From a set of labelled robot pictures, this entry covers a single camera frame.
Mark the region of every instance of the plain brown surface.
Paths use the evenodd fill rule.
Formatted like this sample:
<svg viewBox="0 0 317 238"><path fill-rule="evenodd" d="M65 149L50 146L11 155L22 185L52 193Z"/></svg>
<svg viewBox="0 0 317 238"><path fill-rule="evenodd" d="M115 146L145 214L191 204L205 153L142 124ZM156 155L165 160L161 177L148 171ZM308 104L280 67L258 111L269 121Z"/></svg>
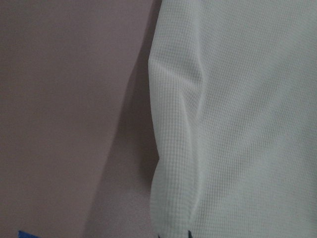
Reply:
<svg viewBox="0 0 317 238"><path fill-rule="evenodd" d="M0 2L0 237L149 238L159 0Z"/></svg>

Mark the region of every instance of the waffle-textured cloth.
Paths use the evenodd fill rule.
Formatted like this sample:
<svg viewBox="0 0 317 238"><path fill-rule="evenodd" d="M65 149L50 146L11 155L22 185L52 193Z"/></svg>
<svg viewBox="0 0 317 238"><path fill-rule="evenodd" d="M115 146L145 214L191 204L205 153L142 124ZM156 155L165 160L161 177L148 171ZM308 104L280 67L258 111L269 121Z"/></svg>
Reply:
<svg viewBox="0 0 317 238"><path fill-rule="evenodd" d="M317 1L163 0L148 63L157 237L317 238Z"/></svg>

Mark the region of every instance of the dark small object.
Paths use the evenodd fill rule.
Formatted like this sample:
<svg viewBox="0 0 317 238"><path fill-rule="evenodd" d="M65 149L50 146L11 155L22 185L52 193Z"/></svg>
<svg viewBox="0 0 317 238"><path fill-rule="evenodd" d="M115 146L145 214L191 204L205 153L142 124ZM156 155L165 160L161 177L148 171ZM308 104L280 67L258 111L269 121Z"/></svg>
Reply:
<svg viewBox="0 0 317 238"><path fill-rule="evenodd" d="M191 231L188 231L188 238L193 238Z"/></svg>
<svg viewBox="0 0 317 238"><path fill-rule="evenodd" d="M36 237L34 235L28 234L28 233L23 232L23 231L19 231L18 238L39 238L39 237Z"/></svg>

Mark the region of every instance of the small blue object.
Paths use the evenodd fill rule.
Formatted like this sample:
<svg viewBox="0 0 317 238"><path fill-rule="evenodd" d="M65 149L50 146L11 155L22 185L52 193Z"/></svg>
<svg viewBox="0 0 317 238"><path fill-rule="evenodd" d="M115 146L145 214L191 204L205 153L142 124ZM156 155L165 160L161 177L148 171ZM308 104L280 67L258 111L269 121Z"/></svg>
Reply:
<svg viewBox="0 0 317 238"><path fill-rule="evenodd" d="M23 231L19 231L18 237L19 238L39 238L39 237L36 237L34 235L28 234L28 233L23 232Z"/></svg>

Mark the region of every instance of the white fabric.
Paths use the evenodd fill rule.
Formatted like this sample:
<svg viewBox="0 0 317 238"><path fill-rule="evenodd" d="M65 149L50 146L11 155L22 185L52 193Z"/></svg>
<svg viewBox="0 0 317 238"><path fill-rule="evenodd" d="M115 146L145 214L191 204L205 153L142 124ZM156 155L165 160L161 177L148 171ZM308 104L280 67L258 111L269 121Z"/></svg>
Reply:
<svg viewBox="0 0 317 238"><path fill-rule="evenodd" d="M163 0L149 80L160 238L317 238L317 1Z"/></svg>

